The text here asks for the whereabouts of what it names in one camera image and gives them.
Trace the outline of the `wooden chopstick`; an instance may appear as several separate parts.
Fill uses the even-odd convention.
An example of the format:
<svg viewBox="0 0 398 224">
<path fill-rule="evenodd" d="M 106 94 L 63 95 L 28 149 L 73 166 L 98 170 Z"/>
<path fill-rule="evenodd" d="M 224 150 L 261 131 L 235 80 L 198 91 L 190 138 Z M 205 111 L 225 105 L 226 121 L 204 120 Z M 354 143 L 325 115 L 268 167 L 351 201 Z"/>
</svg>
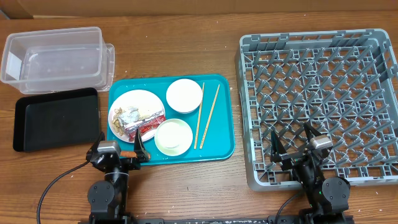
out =
<svg viewBox="0 0 398 224">
<path fill-rule="evenodd" d="M 214 96 L 214 99 L 213 99 L 213 102 L 212 102 L 211 110 L 210 110 L 210 113 L 209 113 L 209 116 L 208 116 L 208 120 L 206 122 L 206 127 L 205 127 L 205 130 L 204 130 L 204 133 L 203 133 L 203 137 L 202 137 L 202 140 L 201 140 L 201 143 L 200 143 L 200 149 L 203 149 L 203 145 L 204 145 L 204 142 L 205 142 L 205 139 L 206 139 L 206 135 L 207 135 L 208 128 L 209 128 L 209 125 L 210 125 L 211 117 L 213 115 L 213 111 L 214 111 L 214 108 L 215 108 L 215 104 L 216 104 L 216 101 L 217 101 L 219 90 L 220 90 L 220 84 L 217 87 L 217 90 L 216 90 L 216 93 L 215 93 L 215 96 Z"/>
<path fill-rule="evenodd" d="M 202 84 L 202 97 L 201 97 L 201 102 L 199 105 L 199 110 L 198 110 L 198 119 L 197 119 L 197 128 L 196 128 L 196 133 L 195 133 L 195 142 L 194 142 L 194 149 L 197 149 L 197 142 L 198 142 L 198 133 L 200 130 L 200 120 L 201 120 L 201 111 L 202 111 L 202 106 L 203 106 L 203 96 L 204 96 L 204 92 L 205 92 L 205 82 L 203 82 Z"/>
</svg>

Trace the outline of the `orange carrot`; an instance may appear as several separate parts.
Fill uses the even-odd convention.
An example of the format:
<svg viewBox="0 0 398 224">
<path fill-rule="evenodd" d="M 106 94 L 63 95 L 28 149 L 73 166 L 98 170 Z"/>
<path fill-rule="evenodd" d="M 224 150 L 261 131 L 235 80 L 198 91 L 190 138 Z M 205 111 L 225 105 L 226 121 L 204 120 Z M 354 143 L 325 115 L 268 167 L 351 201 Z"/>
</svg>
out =
<svg viewBox="0 0 398 224">
<path fill-rule="evenodd" d="M 121 157 L 128 157 L 128 158 L 136 158 L 144 161 L 149 161 L 151 159 L 150 154 L 145 154 L 145 153 L 136 153 L 134 151 L 122 151 L 121 152 Z"/>
</svg>

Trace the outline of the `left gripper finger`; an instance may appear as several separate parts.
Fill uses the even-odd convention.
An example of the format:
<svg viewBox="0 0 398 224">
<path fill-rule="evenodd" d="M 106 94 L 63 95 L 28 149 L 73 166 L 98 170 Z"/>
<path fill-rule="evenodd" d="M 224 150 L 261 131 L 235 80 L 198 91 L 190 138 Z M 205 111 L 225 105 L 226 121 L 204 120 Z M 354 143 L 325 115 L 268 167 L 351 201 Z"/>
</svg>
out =
<svg viewBox="0 0 398 224">
<path fill-rule="evenodd" d="M 98 151 L 98 146 L 101 141 L 104 141 L 105 139 L 105 134 L 104 132 L 101 132 L 97 140 L 94 142 L 94 144 L 90 147 L 91 152 L 97 152 Z"/>
<path fill-rule="evenodd" d="M 140 129 L 137 129 L 134 138 L 134 152 L 136 153 L 136 158 L 139 162 L 149 162 L 150 154 L 146 151 L 144 147 Z"/>
</svg>

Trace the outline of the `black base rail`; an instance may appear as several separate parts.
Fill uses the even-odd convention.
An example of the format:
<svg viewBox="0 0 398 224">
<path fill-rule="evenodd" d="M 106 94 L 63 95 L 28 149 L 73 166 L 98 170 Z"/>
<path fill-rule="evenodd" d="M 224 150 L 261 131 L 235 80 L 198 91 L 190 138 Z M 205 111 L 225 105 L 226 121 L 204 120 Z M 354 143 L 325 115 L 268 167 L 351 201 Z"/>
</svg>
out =
<svg viewBox="0 0 398 224">
<path fill-rule="evenodd" d="M 275 222 L 275 215 L 267 218 L 214 218 L 214 219 L 185 219 L 165 220 L 163 218 L 125 218 L 121 220 L 89 220 L 79 223 L 133 223 L 133 224 L 299 224 L 305 223 L 298 215 L 282 215 Z"/>
</svg>

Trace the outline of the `teal serving tray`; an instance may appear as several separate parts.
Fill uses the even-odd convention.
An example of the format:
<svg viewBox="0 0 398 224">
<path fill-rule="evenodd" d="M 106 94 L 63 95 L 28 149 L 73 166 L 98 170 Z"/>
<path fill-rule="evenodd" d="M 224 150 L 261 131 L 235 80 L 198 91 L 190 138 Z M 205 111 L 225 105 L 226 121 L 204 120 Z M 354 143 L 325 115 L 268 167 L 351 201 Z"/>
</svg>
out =
<svg viewBox="0 0 398 224">
<path fill-rule="evenodd" d="M 147 90 L 154 93 L 163 102 L 165 117 L 167 119 L 181 119 L 192 128 L 195 136 L 197 128 L 198 110 L 189 114 L 181 114 L 173 110 L 166 101 L 166 91 L 169 85 L 182 76 L 157 77 L 157 78 L 134 78 L 124 79 L 115 82 L 109 91 L 108 113 L 111 103 L 123 93 L 131 90 Z M 227 159 L 232 156 L 235 149 L 233 112 L 231 107 L 230 87 L 227 79 L 220 74 L 210 75 L 186 75 L 186 79 L 191 79 L 202 86 L 205 82 L 204 102 L 201 111 L 200 130 L 198 142 L 200 145 L 206 122 L 211 110 L 212 102 L 220 84 L 217 101 L 211 117 L 210 125 L 203 145 L 203 149 L 190 146 L 187 152 L 180 156 L 166 156 L 155 146 L 154 137 L 144 141 L 146 150 L 151 154 L 149 162 L 143 166 L 160 166 L 169 164 L 181 164 L 201 161 L 217 161 Z"/>
</svg>

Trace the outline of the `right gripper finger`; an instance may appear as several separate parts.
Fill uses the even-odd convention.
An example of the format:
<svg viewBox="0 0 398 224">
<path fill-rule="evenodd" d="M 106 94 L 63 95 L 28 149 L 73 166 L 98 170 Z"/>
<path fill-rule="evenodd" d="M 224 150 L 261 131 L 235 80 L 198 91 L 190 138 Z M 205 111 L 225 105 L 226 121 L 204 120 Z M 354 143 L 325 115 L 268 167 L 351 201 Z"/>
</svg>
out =
<svg viewBox="0 0 398 224">
<path fill-rule="evenodd" d="M 320 136 L 321 134 L 309 123 L 304 123 L 303 125 L 304 130 L 305 130 L 305 134 L 307 136 L 307 140 L 308 143 L 310 144 L 310 140 L 311 138 L 315 137 L 315 136 Z"/>
<path fill-rule="evenodd" d="M 291 162 L 291 157 L 287 154 L 284 146 L 282 145 L 277 133 L 271 132 L 271 162 Z"/>
</svg>

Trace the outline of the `pale green white cup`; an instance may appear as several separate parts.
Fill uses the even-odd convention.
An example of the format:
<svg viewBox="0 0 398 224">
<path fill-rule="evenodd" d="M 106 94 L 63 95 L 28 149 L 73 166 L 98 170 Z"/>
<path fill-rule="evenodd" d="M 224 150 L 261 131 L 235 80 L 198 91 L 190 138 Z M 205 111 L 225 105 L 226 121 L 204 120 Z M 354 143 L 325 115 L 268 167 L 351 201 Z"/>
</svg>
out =
<svg viewBox="0 0 398 224">
<path fill-rule="evenodd" d="M 155 145 L 166 156 L 184 154 L 193 142 L 191 127 L 181 119 L 167 119 L 156 130 Z"/>
</svg>

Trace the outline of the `red foil snack wrapper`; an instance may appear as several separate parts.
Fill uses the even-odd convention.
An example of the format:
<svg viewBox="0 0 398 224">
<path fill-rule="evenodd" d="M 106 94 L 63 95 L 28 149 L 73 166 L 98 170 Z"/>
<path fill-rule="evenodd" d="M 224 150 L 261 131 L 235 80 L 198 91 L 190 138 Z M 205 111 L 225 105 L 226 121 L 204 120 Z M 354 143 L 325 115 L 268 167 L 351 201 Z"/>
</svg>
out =
<svg viewBox="0 0 398 224">
<path fill-rule="evenodd" d="M 129 142 L 133 142 L 135 140 L 137 131 L 139 131 L 142 136 L 148 131 L 157 129 L 157 127 L 165 120 L 166 118 L 164 112 L 160 111 L 153 114 L 149 118 L 125 125 L 125 133 L 129 138 Z"/>
</svg>

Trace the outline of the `peanut shells pile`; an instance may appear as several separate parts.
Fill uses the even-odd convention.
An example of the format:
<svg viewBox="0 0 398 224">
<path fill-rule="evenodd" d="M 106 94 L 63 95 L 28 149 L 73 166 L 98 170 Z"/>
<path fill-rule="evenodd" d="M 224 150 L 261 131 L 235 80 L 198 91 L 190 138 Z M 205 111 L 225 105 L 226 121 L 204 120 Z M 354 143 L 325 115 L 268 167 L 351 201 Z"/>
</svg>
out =
<svg viewBox="0 0 398 224">
<path fill-rule="evenodd" d="M 124 135 L 124 131 L 123 131 L 123 127 L 119 121 L 119 116 L 124 112 L 124 110 L 122 108 L 116 108 L 114 110 L 114 116 L 113 116 L 113 120 L 112 120 L 112 126 L 114 128 L 114 130 L 120 135 L 123 136 Z"/>
</svg>

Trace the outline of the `black plastic tray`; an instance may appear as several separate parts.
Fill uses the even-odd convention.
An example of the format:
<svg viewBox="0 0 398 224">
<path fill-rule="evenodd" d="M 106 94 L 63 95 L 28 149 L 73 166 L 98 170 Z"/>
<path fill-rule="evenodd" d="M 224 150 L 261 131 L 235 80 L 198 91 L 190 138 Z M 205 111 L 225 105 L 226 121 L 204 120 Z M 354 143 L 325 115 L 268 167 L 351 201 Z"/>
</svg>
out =
<svg viewBox="0 0 398 224">
<path fill-rule="evenodd" d="M 95 142 L 101 134 L 94 88 L 27 96 L 16 102 L 13 149 L 33 152 Z"/>
</svg>

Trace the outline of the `cardboard board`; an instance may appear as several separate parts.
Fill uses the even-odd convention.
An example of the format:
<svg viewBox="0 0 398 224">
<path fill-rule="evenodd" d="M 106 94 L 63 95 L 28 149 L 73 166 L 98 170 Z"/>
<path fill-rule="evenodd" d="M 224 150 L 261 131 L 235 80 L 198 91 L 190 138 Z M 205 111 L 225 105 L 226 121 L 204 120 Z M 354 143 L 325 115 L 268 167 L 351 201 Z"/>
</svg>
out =
<svg viewBox="0 0 398 224">
<path fill-rule="evenodd" d="M 1 19 L 396 9 L 397 0 L 1 0 Z"/>
</svg>

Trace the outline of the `white round plate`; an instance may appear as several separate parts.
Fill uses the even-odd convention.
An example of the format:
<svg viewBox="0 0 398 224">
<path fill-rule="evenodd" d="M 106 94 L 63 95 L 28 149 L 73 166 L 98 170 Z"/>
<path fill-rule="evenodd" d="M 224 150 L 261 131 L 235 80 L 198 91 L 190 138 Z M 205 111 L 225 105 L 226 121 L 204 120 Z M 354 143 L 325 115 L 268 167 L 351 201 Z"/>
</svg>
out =
<svg viewBox="0 0 398 224">
<path fill-rule="evenodd" d="M 129 138 L 125 133 L 125 126 L 122 125 L 124 135 L 120 136 L 113 128 L 112 126 L 112 120 L 114 116 L 114 110 L 116 108 L 122 108 L 125 110 L 126 108 L 133 106 L 139 109 L 140 107 L 146 107 L 146 108 L 153 108 L 156 109 L 157 112 L 163 111 L 165 114 L 165 108 L 163 105 L 163 102 L 160 100 L 158 96 L 156 96 L 154 93 L 149 92 L 147 90 L 131 90 L 126 93 L 123 93 L 121 96 L 117 97 L 112 103 L 111 106 L 109 107 L 109 113 L 108 113 L 108 124 L 111 132 L 120 140 L 127 142 L 127 143 L 133 143 L 129 142 Z M 152 131 L 148 131 L 144 135 L 142 135 L 142 140 L 147 141 L 150 140 L 151 138 L 154 137 L 156 129 Z"/>
</svg>

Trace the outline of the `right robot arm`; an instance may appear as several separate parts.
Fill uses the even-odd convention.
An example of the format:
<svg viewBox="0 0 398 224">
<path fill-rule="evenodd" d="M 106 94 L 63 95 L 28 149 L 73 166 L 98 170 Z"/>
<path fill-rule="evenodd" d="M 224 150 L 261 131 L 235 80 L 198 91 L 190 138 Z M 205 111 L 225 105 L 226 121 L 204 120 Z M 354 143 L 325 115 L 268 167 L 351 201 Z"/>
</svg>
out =
<svg viewBox="0 0 398 224">
<path fill-rule="evenodd" d="M 349 209 L 350 183 L 342 177 L 326 178 L 321 165 L 333 147 L 332 140 L 321 134 L 311 124 L 303 125 L 308 145 L 302 152 L 288 154 L 277 133 L 271 132 L 271 161 L 280 162 L 283 171 L 291 170 L 293 178 L 302 189 L 279 208 L 276 216 L 269 217 L 271 223 L 353 223 L 344 211 Z M 291 201 L 305 194 L 309 208 L 301 209 L 296 216 L 282 216 L 283 209 Z"/>
</svg>

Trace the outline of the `foil ball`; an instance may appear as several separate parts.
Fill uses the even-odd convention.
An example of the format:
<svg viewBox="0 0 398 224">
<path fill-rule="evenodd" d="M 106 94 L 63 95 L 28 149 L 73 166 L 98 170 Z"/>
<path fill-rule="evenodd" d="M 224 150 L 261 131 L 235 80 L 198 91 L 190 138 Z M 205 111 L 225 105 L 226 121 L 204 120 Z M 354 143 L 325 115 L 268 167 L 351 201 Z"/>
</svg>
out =
<svg viewBox="0 0 398 224">
<path fill-rule="evenodd" d="M 118 120 L 123 126 L 137 122 L 139 120 L 138 109 L 133 106 L 126 108 L 118 116 Z"/>
</svg>

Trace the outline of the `clear plastic bin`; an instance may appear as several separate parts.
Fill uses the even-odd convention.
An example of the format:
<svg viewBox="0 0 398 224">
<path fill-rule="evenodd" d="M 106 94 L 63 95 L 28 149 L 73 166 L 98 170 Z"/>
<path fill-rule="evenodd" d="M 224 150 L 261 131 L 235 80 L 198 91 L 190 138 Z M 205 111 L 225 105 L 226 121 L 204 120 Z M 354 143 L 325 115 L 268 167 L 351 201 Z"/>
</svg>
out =
<svg viewBox="0 0 398 224">
<path fill-rule="evenodd" d="M 99 27 L 10 34 L 1 60 L 1 81 L 26 95 L 113 84 L 115 48 Z"/>
</svg>

